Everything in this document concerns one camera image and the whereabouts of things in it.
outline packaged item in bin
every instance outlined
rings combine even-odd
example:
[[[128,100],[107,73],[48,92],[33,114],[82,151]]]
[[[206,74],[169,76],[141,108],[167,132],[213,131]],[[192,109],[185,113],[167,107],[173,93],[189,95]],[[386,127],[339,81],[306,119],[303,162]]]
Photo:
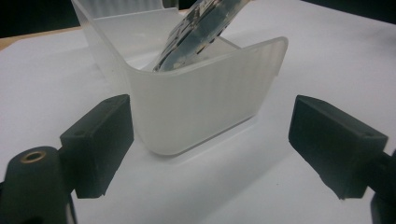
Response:
[[[230,24],[249,0],[198,0],[170,33],[155,72],[191,61]]]

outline white table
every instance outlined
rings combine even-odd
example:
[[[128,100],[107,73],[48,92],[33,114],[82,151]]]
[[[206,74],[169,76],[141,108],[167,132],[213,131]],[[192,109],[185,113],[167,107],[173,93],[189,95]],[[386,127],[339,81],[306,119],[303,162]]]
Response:
[[[297,94],[325,100],[396,148],[396,26],[296,0],[252,1],[223,34],[240,46],[280,35],[290,46],[259,115],[177,157],[136,139],[106,196],[74,200],[89,223],[371,223],[339,201],[288,141]],[[80,30],[0,51],[0,179],[7,162],[59,136],[114,95]]]

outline storage bin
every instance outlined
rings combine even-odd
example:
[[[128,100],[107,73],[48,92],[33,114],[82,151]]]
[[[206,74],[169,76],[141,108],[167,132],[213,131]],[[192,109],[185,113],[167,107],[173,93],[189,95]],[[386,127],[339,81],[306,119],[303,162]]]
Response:
[[[254,116],[286,53],[279,37],[246,48],[224,38],[200,58],[151,72],[182,16],[161,0],[72,0],[93,58],[116,93],[131,95],[134,130],[145,147],[172,155]]]

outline translucent plastic container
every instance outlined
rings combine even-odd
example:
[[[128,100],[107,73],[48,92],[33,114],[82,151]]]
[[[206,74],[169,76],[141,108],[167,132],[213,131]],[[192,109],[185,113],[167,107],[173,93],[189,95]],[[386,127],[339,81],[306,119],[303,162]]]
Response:
[[[246,48],[219,38],[190,65],[151,72],[183,18],[161,0],[72,0],[92,55],[116,93],[131,95],[145,147],[172,155],[254,116],[286,53],[279,37]]]

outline table surface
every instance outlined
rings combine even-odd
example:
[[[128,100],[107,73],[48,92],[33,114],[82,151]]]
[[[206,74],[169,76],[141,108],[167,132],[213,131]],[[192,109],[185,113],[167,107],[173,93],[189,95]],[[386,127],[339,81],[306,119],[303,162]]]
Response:
[[[286,36],[259,114],[175,157],[136,138],[106,196],[80,200],[79,223],[371,223],[368,189],[340,201],[290,146],[297,94],[325,100],[396,148],[396,26],[297,0],[250,2],[223,36],[241,47]],[[19,40],[0,51],[0,179],[16,154],[59,136],[113,96],[84,34]]]

